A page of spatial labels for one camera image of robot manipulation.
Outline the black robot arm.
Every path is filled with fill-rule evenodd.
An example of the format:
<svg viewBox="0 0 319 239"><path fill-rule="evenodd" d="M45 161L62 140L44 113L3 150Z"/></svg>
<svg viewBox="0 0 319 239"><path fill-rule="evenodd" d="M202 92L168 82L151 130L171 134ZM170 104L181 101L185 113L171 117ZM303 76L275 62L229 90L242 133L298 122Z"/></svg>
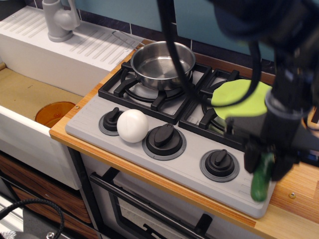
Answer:
<svg viewBox="0 0 319 239"><path fill-rule="evenodd" d="M228 117L227 132L248 137L245 169L255 173L260 154L275 149L271 178L281 180L302 152L317 151L318 139L302 121L319 104L319 8L311 0L215 0L215 16L228 37L247 41L252 80L260 78L258 43L275 52L276 77L266 94L267 112L258 117Z"/></svg>

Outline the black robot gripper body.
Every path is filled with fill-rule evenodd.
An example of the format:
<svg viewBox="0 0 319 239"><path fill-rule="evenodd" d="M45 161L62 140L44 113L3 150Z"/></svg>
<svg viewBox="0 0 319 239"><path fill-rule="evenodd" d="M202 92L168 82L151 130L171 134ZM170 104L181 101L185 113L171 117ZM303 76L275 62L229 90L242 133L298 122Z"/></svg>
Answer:
<svg viewBox="0 0 319 239"><path fill-rule="evenodd" d="M257 117L228 117L225 136L273 145L288 153L319 155L319 137L302 120L283 119L273 113Z"/></svg>

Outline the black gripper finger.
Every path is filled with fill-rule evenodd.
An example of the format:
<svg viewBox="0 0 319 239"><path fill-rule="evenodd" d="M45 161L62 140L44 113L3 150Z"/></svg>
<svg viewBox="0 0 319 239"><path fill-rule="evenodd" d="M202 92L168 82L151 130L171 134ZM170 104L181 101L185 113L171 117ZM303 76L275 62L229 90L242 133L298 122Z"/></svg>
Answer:
<svg viewBox="0 0 319 239"><path fill-rule="evenodd" d="M274 152L271 166L271 181L280 181L293 167L300 162L299 153L291 152Z"/></svg>
<svg viewBox="0 0 319 239"><path fill-rule="evenodd" d="M248 173L253 173L257 168L262 153L265 153L266 147L256 140L249 140L245 145L244 167Z"/></svg>

